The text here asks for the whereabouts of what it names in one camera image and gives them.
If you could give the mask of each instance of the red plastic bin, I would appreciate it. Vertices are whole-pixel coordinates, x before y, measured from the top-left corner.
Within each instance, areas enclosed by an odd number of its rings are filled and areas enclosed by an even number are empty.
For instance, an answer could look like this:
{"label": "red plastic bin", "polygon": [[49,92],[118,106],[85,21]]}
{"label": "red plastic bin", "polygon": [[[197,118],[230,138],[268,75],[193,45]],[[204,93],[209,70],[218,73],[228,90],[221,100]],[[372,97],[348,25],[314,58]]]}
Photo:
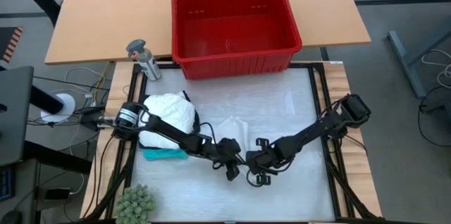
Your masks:
{"label": "red plastic bin", "polygon": [[187,79],[285,70],[302,48],[288,0],[172,0],[172,52]]}

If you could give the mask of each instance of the spray bottle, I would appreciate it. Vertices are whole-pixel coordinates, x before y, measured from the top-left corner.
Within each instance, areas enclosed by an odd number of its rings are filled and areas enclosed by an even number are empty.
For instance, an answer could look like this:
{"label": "spray bottle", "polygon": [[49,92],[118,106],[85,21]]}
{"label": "spray bottle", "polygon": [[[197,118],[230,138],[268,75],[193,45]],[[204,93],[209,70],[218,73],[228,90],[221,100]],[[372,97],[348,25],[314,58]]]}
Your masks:
{"label": "spray bottle", "polygon": [[136,39],[129,43],[126,48],[128,57],[136,58],[141,66],[142,72],[146,74],[149,80],[158,80],[161,77],[160,69],[150,50],[144,48],[145,44],[146,41],[142,39]]}

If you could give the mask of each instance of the transparent plastic sheet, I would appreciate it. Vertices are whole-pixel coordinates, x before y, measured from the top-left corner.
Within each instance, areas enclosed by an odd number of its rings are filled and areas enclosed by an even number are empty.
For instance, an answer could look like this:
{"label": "transparent plastic sheet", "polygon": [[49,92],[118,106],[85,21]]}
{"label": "transparent plastic sheet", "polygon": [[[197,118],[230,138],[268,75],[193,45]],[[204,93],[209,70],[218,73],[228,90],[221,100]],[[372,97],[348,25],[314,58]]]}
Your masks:
{"label": "transparent plastic sheet", "polygon": [[[243,158],[246,151],[258,149],[257,137],[272,142],[299,132],[316,119],[306,68],[202,81],[187,81],[178,69],[162,73],[160,80],[147,82],[146,94],[185,90],[200,122],[210,122],[215,132],[229,116],[248,124],[248,140],[239,142]],[[210,134],[207,126],[202,132]],[[319,139],[303,148],[290,169],[273,176],[270,186],[252,187],[245,174],[229,182],[225,168],[213,170],[211,164],[194,157],[146,161],[138,149],[132,186],[148,185],[156,196],[152,221],[334,219]]]}

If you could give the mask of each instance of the white towel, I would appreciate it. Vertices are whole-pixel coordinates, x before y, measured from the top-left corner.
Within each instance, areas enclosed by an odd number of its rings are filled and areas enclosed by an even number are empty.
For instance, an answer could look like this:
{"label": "white towel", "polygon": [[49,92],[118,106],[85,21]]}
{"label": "white towel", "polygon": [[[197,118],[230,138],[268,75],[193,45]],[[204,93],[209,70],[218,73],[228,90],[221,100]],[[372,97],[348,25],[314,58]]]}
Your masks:
{"label": "white towel", "polygon": [[[144,101],[144,105],[151,114],[159,116],[164,122],[181,130],[191,133],[194,124],[194,105],[186,100],[182,92],[177,94],[152,95]],[[144,122],[149,120],[149,115],[144,114]],[[178,144],[153,132],[140,132],[140,143],[145,147],[158,147],[162,149],[178,149]]]}

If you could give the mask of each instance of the green cactus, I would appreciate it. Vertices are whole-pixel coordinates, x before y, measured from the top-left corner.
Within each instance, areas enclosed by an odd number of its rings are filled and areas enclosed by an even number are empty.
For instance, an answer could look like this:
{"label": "green cactus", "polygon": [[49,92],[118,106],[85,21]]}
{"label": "green cactus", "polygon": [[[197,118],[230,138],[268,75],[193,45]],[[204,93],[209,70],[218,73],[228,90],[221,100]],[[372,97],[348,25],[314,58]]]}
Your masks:
{"label": "green cactus", "polygon": [[127,188],[118,199],[116,224],[147,224],[154,209],[154,197],[149,194],[147,185]]}

